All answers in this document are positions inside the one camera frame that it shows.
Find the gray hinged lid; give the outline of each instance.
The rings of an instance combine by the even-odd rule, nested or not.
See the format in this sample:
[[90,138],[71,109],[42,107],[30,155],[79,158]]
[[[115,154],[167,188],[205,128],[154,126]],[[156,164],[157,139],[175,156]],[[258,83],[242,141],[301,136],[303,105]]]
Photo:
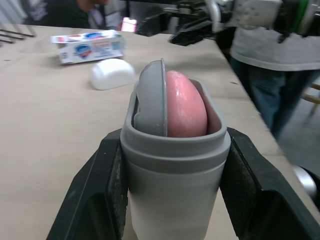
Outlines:
[[137,109],[133,117],[136,130],[167,136],[167,86],[164,60],[149,63],[141,72],[136,87]]

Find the gray plastic container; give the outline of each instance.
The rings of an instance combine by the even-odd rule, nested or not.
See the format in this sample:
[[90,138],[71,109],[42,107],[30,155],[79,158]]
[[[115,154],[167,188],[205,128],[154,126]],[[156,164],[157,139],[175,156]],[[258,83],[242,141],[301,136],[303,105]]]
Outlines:
[[[157,76],[161,73],[165,88],[163,62],[161,71],[155,69],[158,68],[148,72],[148,78],[152,71]],[[140,90],[145,89],[142,76],[130,97],[120,140],[128,171],[132,225],[139,240],[203,240],[207,233],[231,140],[226,122],[205,87],[191,81],[205,104],[208,117],[205,136],[166,137],[166,125],[160,124],[160,131],[152,130],[152,121],[156,120],[153,116],[149,116],[149,124],[146,118],[137,118],[137,113],[143,112],[139,100],[148,100],[141,97]],[[162,103],[166,104],[166,91],[158,92],[164,94]],[[162,119],[166,122],[166,106],[149,101],[163,111]]]

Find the metal bar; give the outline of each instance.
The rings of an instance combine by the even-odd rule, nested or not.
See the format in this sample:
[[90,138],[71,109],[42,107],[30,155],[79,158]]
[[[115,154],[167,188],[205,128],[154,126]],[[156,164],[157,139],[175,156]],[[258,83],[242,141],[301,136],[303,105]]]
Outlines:
[[[15,12],[15,14],[20,18],[20,19],[24,19],[24,17],[20,14],[20,12],[17,10],[17,8],[14,6],[14,4],[10,1],[7,0],[8,4],[10,5],[10,7],[13,9],[13,11]],[[31,34],[26,34],[26,33],[20,33],[22,36],[25,37],[31,37],[34,38],[37,34],[36,32],[33,30],[33,28],[30,25],[25,25],[26,28],[29,30],[29,32]]]
[[14,20],[11,18],[11,16],[7,13],[6,9],[1,4],[0,4],[0,11],[4,14],[6,19],[9,20],[9,22],[12,24],[14,29],[17,30],[17,32],[15,32],[14,34],[20,34],[21,35],[21,33],[22,33],[21,29],[18,27],[17,24],[15,24]]
[[0,34],[0,37],[6,37],[6,38],[9,38],[9,39],[16,39],[16,40],[24,40],[23,37],[11,36],[11,35],[5,35],[5,34]]
[[[0,30],[6,30],[6,27],[5,27],[5,25],[2,24],[2,22],[0,22],[0,27],[1,27]],[[4,35],[4,34],[3,34],[3,36],[6,37],[6,38],[9,38],[9,39],[11,38],[10,33],[8,33],[7,35]],[[13,44],[13,43],[15,42],[15,41],[13,41],[14,38],[11,38],[11,39],[12,39],[11,41],[9,41],[9,40],[1,40],[1,42]]]

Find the blue logo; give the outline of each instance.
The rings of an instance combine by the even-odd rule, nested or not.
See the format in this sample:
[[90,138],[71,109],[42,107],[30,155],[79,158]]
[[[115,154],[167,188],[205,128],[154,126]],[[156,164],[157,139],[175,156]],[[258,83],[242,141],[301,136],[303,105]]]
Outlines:
[[88,56],[92,53],[91,47],[85,44],[76,46],[74,50],[74,55],[79,56],[82,59],[87,59]]
[[90,32],[90,33],[86,33],[84,35],[85,39],[96,39],[102,37],[102,33],[101,32]]

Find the floor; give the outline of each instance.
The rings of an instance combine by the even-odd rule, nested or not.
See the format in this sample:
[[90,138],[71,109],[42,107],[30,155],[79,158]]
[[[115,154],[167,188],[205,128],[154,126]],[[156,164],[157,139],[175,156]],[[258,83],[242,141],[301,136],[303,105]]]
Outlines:
[[[317,96],[319,91],[308,90]],[[314,104],[301,100],[279,139],[287,159],[320,176],[320,106],[310,115]]]

